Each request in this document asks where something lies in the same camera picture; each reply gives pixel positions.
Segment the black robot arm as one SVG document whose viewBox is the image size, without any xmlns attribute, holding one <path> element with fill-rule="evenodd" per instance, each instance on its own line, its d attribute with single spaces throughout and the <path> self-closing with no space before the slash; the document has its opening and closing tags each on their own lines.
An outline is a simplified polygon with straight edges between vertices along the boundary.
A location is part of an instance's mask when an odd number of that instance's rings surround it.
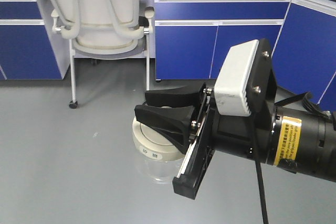
<svg viewBox="0 0 336 224">
<path fill-rule="evenodd" d="M 135 120 L 185 155 L 173 179 L 176 194 L 194 199 L 215 151 L 291 173 L 335 181 L 335 114 L 311 103 L 309 93 L 275 101 L 269 84 L 261 110 L 250 116 L 221 114 L 205 84 L 152 90 L 134 109 Z"/>
</svg>

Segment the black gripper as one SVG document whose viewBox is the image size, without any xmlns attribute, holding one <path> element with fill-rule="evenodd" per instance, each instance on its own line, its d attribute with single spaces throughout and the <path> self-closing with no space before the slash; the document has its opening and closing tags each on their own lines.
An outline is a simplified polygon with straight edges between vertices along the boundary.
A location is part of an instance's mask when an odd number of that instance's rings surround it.
<svg viewBox="0 0 336 224">
<path fill-rule="evenodd" d="M 180 88 L 146 91 L 147 105 L 136 105 L 134 108 L 136 120 L 156 130 L 185 154 L 190 144 L 195 107 L 200 104 L 205 88 L 205 82 L 197 82 Z M 202 128 L 185 172 L 173 179 L 176 194 L 195 199 L 215 151 L 254 159 L 253 133 L 256 133 L 260 161 L 266 162 L 271 150 L 276 91 L 276 86 L 267 88 L 262 109 L 253 120 L 254 130 L 248 129 L 245 124 L 248 117 L 220 115 L 214 96 L 210 98 L 210 118 Z"/>
</svg>

